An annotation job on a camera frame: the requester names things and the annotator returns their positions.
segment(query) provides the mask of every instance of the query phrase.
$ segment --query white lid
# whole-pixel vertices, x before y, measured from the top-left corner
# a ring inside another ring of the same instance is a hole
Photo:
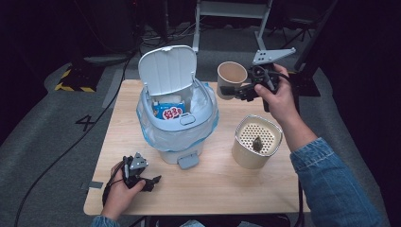
[[[162,47],[145,54],[139,61],[138,70],[149,95],[174,93],[192,85],[197,55],[187,45]]]

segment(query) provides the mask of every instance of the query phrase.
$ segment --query denim sleeve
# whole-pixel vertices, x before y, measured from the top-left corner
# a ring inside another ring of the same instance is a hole
[[[316,226],[380,226],[381,216],[340,157],[319,138],[290,154]]]
[[[91,227],[120,227],[120,225],[110,218],[96,216],[92,221]]]

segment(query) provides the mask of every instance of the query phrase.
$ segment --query white shelf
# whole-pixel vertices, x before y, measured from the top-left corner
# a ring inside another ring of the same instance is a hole
[[[200,15],[262,19],[266,4],[200,2]]]
[[[260,50],[266,50],[262,40],[263,31],[268,21],[272,0],[267,4],[246,4],[230,2],[210,2],[198,0],[196,13],[196,27],[192,48],[196,53],[199,51],[200,22],[203,16],[223,16],[261,19],[259,31],[255,31],[255,38]]]

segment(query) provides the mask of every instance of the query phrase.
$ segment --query perforated container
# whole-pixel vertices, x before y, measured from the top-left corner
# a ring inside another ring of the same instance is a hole
[[[253,141],[260,137],[262,148],[253,149]],[[257,115],[248,115],[235,131],[232,149],[235,161],[245,168],[261,168],[280,147],[283,133],[269,120]]]

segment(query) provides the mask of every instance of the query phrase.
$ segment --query small green object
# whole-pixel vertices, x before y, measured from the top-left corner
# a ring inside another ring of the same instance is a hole
[[[253,146],[253,150],[256,152],[259,152],[260,150],[262,150],[263,143],[262,143],[262,139],[260,138],[260,136],[257,136],[256,139],[253,140],[252,146]]]

